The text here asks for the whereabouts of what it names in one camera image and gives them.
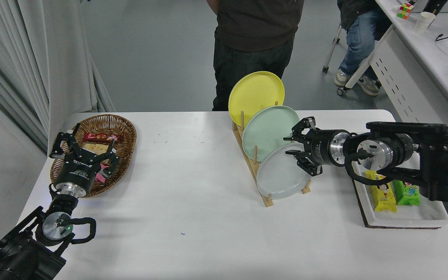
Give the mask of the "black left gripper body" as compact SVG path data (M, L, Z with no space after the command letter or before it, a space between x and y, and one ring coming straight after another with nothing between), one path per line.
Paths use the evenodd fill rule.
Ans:
M64 164L54 181L60 194L71 196L87 196L94 184L96 174L101 170L101 161L107 159L109 153L96 155L85 152L81 156L70 152L64 157Z

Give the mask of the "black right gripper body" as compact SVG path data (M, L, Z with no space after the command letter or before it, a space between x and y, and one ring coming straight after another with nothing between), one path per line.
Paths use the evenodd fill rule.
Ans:
M309 138L310 155L317 165L339 166L331 155L331 141L340 130L310 129L307 133Z

